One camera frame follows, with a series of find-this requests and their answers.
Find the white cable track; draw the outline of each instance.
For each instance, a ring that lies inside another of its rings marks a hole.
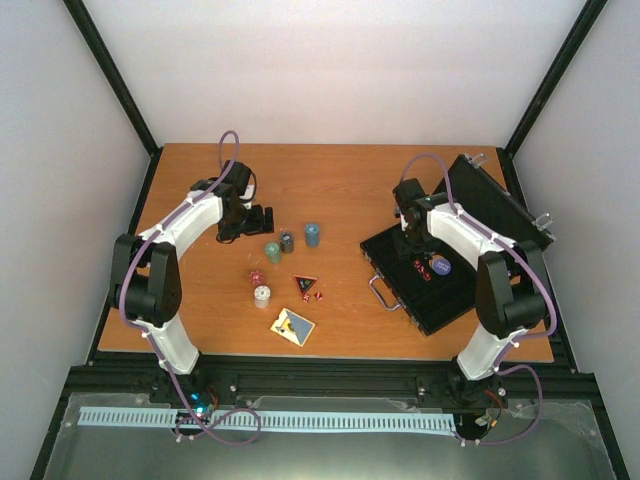
[[[228,410],[217,410],[209,424]],[[262,431],[278,433],[418,433],[453,435],[453,415],[439,413],[342,413],[257,411]],[[175,428],[186,411],[160,408],[81,407],[78,425]],[[181,429],[200,429],[192,419]],[[239,412],[225,418],[219,430],[253,431],[257,420],[249,413]]]

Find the white wall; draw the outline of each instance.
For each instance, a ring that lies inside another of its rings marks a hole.
[[[640,478],[640,3],[609,2],[516,156],[580,369]]]
[[[0,477],[84,363],[147,157],[60,2],[0,6]]]
[[[158,141],[503,146],[584,0],[87,0]]]

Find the black aluminum frame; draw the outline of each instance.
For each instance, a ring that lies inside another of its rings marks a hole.
[[[153,139],[82,0],[63,1],[127,113],[140,141],[149,153],[149,167],[128,228],[129,233],[134,233],[161,159],[162,148],[158,147]],[[497,149],[507,190],[523,205],[525,205],[525,200],[514,168],[514,157],[606,3],[607,0],[587,0],[509,143],[505,148]],[[553,300],[557,306],[555,295],[553,295]],[[149,393],[157,388],[159,368],[153,354],[114,353],[97,350],[108,312],[109,305],[105,302],[87,363],[83,366],[72,367],[69,371],[49,431],[34,466],[32,479],[44,477],[68,399],[72,393]],[[611,428],[596,379],[592,374],[577,372],[575,359],[561,318],[558,319],[558,330],[550,340],[554,362],[533,365],[540,376],[545,398],[589,400],[593,406],[614,472],[618,478],[628,479],[629,474]],[[218,378],[223,379],[221,381],[225,385],[236,387],[235,393],[227,394],[231,395],[232,400],[239,394],[243,397],[262,395],[370,396],[403,398],[415,401],[423,407],[442,408],[443,405],[435,398],[428,395],[420,396],[418,386],[422,384],[424,379],[443,374],[449,362],[205,355],[204,365],[216,372]],[[516,373],[505,377],[504,386],[513,398],[535,398],[537,396],[535,385],[526,373]],[[462,411],[456,408],[445,408],[445,410],[454,413]]]

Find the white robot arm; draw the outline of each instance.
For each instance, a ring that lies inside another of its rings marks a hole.
[[[505,347],[526,334],[547,314],[543,297],[526,275],[512,286],[517,265],[505,248],[519,251],[539,278],[546,279],[540,249],[533,242],[517,244],[469,215],[446,194],[426,195],[416,179],[403,180],[394,196],[407,241],[414,245],[434,237],[452,247],[477,271],[476,312],[480,324],[456,361],[469,381],[495,373]]]
[[[133,324],[144,327],[144,336],[153,336],[176,374],[191,373],[199,357],[178,313],[182,298],[178,262],[182,255],[216,224],[217,239],[221,242],[233,241],[240,234],[273,232],[272,209],[266,208],[263,212],[259,205],[251,205],[255,194],[255,185],[248,185],[251,174],[248,167],[236,162],[223,183],[212,192],[203,196],[214,179],[201,180],[159,224],[138,236],[122,235],[116,241],[109,298],[117,307],[130,259],[146,240],[160,232],[138,265],[149,266],[149,275],[135,273],[129,284],[126,316]],[[162,225],[169,219],[172,219],[170,224],[163,229]],[[165,368],[164,362],[160,362],[160,366]]]

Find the wooden table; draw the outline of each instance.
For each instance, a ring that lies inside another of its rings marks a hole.
[[[448,164],[460,153],[484,152],[491,159],[484,168],[503,182],[493,147],[242,145],[239,160],[258,177],[256,203],[273,206],[276,232],[221,245],[213,227],[184,254],[180,314],[192,342],[204,353],[218,354],[429,360],[448,360],[458,354],[478,324],[475,312],[424,336],[404,311],[382,308],[367,283],[373,269],[359,249],[361,241],[397,222],[391,190],[407,161],[428,151],[438,153]],[[231,145],[225,145],[225,155],[230,152]],[[175,208],[197,180],[218,172],[217,145],[167,145],[140,230]],[[411,173],[425,191],[432,191],[442,178],[438,165],[429,160],[416,163]],[[304,243],[304,225],[309,222],[321,227],[320,246],[315,249]],[[264,246],[277,241],[282,229],[296,235],[295,252],[272,265]],[[254,306],[248,280],[256,268],[264,272],[272,290],[264,310]],[[303,303],[293,275],[318,277],[311,292],[320,291],[324,298]],[[302,348],[269,331],[283,307],[316,323]],[[98,348],[150,350],[146,340],[121,323],[115,310]],[[507,358],[553,360],[546,339],[523,342]]]

